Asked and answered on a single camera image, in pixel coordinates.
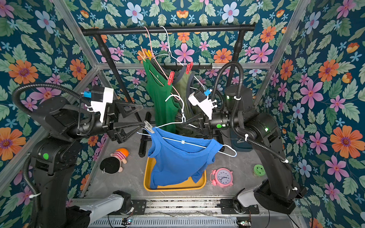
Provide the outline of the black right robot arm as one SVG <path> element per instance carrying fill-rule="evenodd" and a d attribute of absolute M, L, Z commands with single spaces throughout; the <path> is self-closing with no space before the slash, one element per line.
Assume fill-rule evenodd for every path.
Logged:
<path fill-rule="evenodd" d="M 214 131 L 230 128 L 258 155 L 267 178 L 255 189 L 243 189 L 233 198 L 237 211 L 260 205 L 269 211 L 290 215 L 296 207 L 295 199 L 303 198 L 307 190 L 292 174 L 277 121 L 267 113 L 256 111 L 249 88 L 231 85 L 225 88 L 224 94 L 225 112 L 196 115 L 183 123 L 183 128 L 208 139 L 213 137 Z"/>

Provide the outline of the white clothespin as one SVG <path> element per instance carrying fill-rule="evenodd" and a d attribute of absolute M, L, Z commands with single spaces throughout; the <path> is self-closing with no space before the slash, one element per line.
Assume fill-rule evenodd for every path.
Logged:
<path fill-rule="evenodd" d="M 148 132 L 150 132 L 150 133 L 152 133 L 152 134 L 154 134 L 154 133 L 155 133 L 155 132 L 154 132 L 154 129 L 153 129 L 153 127 L 152 127 L 152 125 L 151 125 L 148 121 L 144 121 L 144 124 L 145 124 L 144 129 L 145 129 L 146 131 L 148 131 Z"/>

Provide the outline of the blue tank top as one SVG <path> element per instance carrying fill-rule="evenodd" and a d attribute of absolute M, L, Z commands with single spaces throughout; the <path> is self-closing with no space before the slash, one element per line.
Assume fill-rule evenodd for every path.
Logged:
<path fill-rule="evenodd" d="M 197 183 L 223 147 L 215 139 L 176 135 L 156 127 L 150 136 L 148 157 L 156 161 L 150 177 L 151 189 L 180 184 L 189 178 Z"/>

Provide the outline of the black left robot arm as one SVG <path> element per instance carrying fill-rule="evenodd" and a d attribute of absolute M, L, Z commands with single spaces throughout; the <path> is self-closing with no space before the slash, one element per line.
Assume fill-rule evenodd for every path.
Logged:
<path fill-rule="evenodd" d="M 120 122 L 126 117 L 125 103 L 114 101 L 100 115 L 70 104 L 64 97 L 53 97 L 32 112 L 31 118 L 49 132 L 38 142 L 23 166 L 23 178 L 33 194 L 32 228 L 86 228 L 115 211 L 132 209 L 129 193 L 115 191 L 91 205 L 67 207 L 68 185 L 82 151 L 82 139 L 106 133 L 111 140 L 126 142 L 140 130 L 142 122 Z"/>

